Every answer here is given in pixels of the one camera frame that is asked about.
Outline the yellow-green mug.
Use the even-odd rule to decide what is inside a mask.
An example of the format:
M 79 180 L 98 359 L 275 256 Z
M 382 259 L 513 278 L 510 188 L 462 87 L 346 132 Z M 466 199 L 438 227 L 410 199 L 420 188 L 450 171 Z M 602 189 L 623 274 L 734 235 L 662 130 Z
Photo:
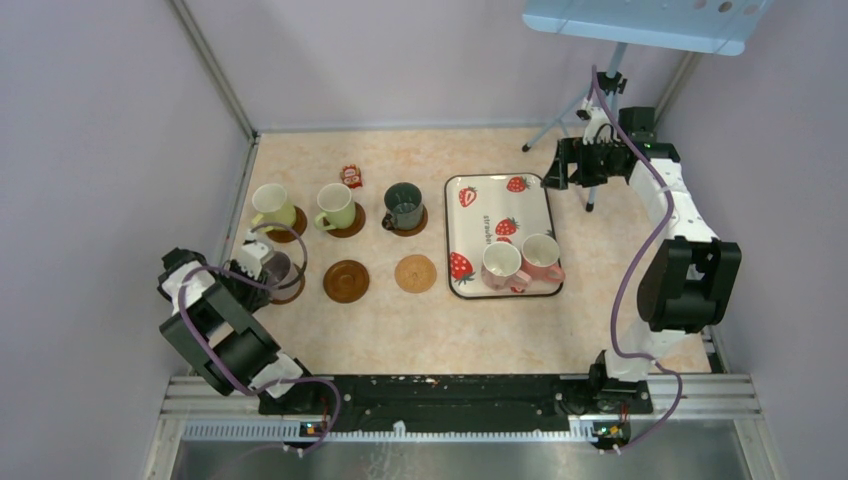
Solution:
M 251 204 L 256 215 L 251 220 L 253 226 L 263 223 L 279 223 L 293 227 L 297 219 L 297 210 L 287 189 L 277 183 L 260 186 L 252 195 Z

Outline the woven rattan coaster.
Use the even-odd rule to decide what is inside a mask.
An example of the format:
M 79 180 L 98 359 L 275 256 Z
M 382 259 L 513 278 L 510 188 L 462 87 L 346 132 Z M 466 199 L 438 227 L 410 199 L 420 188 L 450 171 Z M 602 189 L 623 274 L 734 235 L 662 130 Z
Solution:
M 396 265 L 394 278 L 405 292 L 419 294 L 428 291 L 435 283 L 435 264 L 426 256 L 415 254 L 401 259 Z

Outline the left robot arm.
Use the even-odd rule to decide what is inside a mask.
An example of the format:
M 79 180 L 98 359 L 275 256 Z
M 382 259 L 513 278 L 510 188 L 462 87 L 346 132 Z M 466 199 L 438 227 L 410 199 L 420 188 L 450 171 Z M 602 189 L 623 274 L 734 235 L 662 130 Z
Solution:
M 157 290 L 172 303 L 173 314 L 159 331 L 215 391 L 282 397 L 302 414 L 317 407 L 318 383 L 254 317 L 274 293 L 303 284 L 296 265 L 261 243 L 245 246 L 224 267 L 183 248 L 172 249 L 162 262 Z

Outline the dark green mug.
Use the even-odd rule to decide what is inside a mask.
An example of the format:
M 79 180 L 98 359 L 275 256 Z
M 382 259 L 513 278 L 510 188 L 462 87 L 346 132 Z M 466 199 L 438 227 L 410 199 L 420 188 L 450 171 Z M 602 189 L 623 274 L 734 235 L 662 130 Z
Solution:
M 409 182 L 392 185 L 384 194 L 386 208 L 382 226 L 388 231 L 411 231 L 423 216 L 423 195 L 418 186 Z

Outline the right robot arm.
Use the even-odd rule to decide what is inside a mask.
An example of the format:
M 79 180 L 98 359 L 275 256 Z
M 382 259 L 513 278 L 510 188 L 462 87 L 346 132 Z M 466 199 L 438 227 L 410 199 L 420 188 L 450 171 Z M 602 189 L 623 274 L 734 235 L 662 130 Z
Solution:
M 621 177 L 636 193 L 657 246 L 636 292 L 639 318 L 591 366 L 586 397 L 612 412 L 638 394 L 656 360 L 680 340 L 724 318 L 741 265 L 741 249 L 723 241 L 698 211 L 676 147 L 656 141 L 651 107 L 629 107 L 612 119 L 598 105 L 577 110 L 579 137 L 558 141 L 543 178 L 548 189 L 598 187 Z

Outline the brown wooden round coaster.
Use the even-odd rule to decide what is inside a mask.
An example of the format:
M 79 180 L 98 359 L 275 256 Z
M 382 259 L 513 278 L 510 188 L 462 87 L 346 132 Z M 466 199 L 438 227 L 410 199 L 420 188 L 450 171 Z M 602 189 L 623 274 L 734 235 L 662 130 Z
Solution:
M 300 207 L 295 207 L 296 218 L 295 222 L 292 226 L 294 232 L 286 230 L 285 228 L 269 228 L 265 235 L 272 241 L 276 243 L 291 243 L 296 240 L 294 234 L 298 236 L 302 236 L 307 228 L 307 217 L 304 211 Z

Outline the dark brown round coaster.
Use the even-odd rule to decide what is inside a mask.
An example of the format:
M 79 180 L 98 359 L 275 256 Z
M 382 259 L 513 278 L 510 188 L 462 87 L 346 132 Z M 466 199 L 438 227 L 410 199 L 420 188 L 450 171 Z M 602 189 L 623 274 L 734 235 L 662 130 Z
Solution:
M 350 238 L 359 233 L 366 223 L 366 212 L 364 207 L 359 203 L 355 203 L 355 218 L 354 222 L 344 229 L 330 229 L 327 233 L 335 238 Z

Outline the purple mug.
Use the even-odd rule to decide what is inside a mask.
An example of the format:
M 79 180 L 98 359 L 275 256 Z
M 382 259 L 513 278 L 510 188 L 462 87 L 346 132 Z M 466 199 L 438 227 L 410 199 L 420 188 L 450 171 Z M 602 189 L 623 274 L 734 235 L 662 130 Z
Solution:
M 303 268 L 280 251 L 273 251 L 263 261 L 263 270 L 268 275 L 266 284 L 270 287 L 271 295 L 280 301 L 292 297 L 304 277 Z

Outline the light green mug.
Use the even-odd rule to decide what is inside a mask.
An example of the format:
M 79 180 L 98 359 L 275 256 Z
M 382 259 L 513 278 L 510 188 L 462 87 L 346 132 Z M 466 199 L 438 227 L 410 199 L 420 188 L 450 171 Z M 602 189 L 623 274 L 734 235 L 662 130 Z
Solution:
M 322 231 L 347 229 L 356 218 L 352 190 L 342 183 L 328 184 L 317 195 L 320 212 L 314 219 L 315 227 Z

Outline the dark brown wooden coaster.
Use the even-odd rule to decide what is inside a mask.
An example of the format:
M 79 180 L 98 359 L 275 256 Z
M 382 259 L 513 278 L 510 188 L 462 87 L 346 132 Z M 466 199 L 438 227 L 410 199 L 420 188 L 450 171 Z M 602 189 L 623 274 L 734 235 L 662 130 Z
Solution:
M 422 231 L 426 228 L 426 226 L 427 226 L 427 224 L 428 224 L 428 221 L 429 221 L 429 214 L 428 214 L 428 210 L 427 210 L 427 208 L 426 208 L 426 207 L 424 207 L 424 208 L 423 208 L 423 210 L 422 210 L 422 216 L 421 216 L 420 222 L 419 222 L 419 224 L 418 224 L 416 227 L 414 227 L 413 229 L 410 229 L 410 230 L 400 230 L 400 229 L 396 229 L 396 228 L 394 228 L 394 227 L 393 227 L 393 225 L 392 225 L 392 223 L 391 223 L 391 215 L 390 215 L 389 213 L 387 213 L 387 214 L 384 216 L 384 218 L 383 218 L 383 220 L 382 220 L 382 227 L 383 227 L 385 230 L 387 230 L 387 231 L 389 231 L 389 232 L 393 233 L 393 234 L 394 234 L 394 235 L 396 235 L 396 236 L 399 236 L 399 237 L 412 237 L 412 236 L 415 236 L 415 235 L 417 235 L 417 234 L 421 233 L 421 232 L 422 232 Z

